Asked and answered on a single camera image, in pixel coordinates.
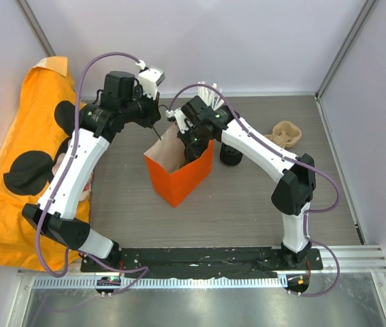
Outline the orange paper bag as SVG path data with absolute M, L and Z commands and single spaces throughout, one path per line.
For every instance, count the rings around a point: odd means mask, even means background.
M 214 156 L 214 141 L 211 140 L 201 157 L 189 163 L 178 131 L 178 126 L 170 123 L 161 138 L 144 152 L 154 191 L 174 208 L 211 173 Z

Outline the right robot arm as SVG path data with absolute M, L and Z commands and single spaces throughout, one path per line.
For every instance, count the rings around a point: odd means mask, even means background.
M 271 201 L 283 218 L 283 263 L 291 269 L 303 265 L 312 247 L 304 235 L 303 220 L 316 187 L 315 174 L 307 168 L 314 163 L 313 158 L 307 154 L 299 157 L 280 148 L 229 106 L 213 109 L 199 96 L 181 108 L 167 111 L 166 117 L 179 128 L 178 138 L 185 146 L 187 161 L 198 159 L 209 141 L 217 140 L 248 157 L 272 178 L 276 188 Z

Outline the black plastic cup lid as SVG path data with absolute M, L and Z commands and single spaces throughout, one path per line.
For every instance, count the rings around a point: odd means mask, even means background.
M 191 163 L 201 156 L 201 151 L 195 146 L 188 145 L 184 150 L 184 155 L 186 161 Z

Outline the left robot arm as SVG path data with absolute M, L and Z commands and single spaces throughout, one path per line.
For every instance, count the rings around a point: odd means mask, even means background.
M 155 67 L 147 67 L 138 75 L 119 71 L 107 74 L 100 97 L 81 109 L 79 129 L 71 135 L 49 188 L 37 204 L 25 204 L 22 210 L 42 236 L 95 257 L 106 272 L 120 266 L 119 245 L 77 218 L 78 203 L 116 134 L 128 123 L 153 128 L 160 120 L 158 87 L 164 78 L 164 72 Z

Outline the brown pulp cup carrier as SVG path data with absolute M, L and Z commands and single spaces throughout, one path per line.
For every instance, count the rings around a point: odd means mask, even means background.
M 281 121 L 277 123 L 266 138 L 283 149 L 289 149 L 295 146 L 302 137 L 302 131 L 299 127 L 290 121 Z

